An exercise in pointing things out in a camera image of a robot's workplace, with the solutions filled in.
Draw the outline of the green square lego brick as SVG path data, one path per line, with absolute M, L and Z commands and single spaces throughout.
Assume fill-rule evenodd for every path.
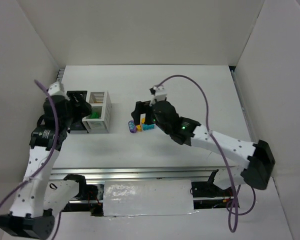
M 100 114 L 98 112 L 94 112 L 93 114 L 95 114 L 95 119 L 99 119 L 100 118 Z

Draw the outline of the purple printed oval lego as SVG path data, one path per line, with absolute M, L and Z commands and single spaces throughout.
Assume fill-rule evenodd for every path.
M 130 120 L 128 122 L 128 128 L 129 128 L 130 133 L 132 133 L 132 134 L 135 134 L 137 132 L 137 126 L 135 125 L 133 120 Z

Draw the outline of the yellow half-round lego brick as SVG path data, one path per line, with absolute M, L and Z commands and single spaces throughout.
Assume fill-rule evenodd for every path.
M 137 125 L 137 126 L 136 126 L 136 130 L 137 130 L 138 132 L 142 132 L 142 131 L 143 131 L 143 124 Z

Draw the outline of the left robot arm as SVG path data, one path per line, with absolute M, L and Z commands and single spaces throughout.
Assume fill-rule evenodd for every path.
M 59 214 L 68 202 L 87 192 L 84 176 L 68 174 L 55 193 L 46 197 L 46 188 L 55 161 L 72 124 L 92 113 L 91 105 L 77 92 L 54 95 L 43 103 L 29 142 L 27 169 L 8 214 L 0 215 L 0 229 L 14 237 L 46 240 L 52 234 Z

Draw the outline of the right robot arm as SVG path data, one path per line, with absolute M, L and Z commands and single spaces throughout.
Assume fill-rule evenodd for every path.
M 229 169 L 213 171 L 210 184 L 222 190 L 243 184 L 257 190 L 268 187 L 276 162 L 266 141 L 248 142 L 208 130 L 198 121 L 179 116 L 166 100 L 155 104 L 136 102 L 131 113 L 135 125 L 140 123 L 142 114 L 146 124 L 155 124 L 177 144 L 202 148 L 236 163 Z

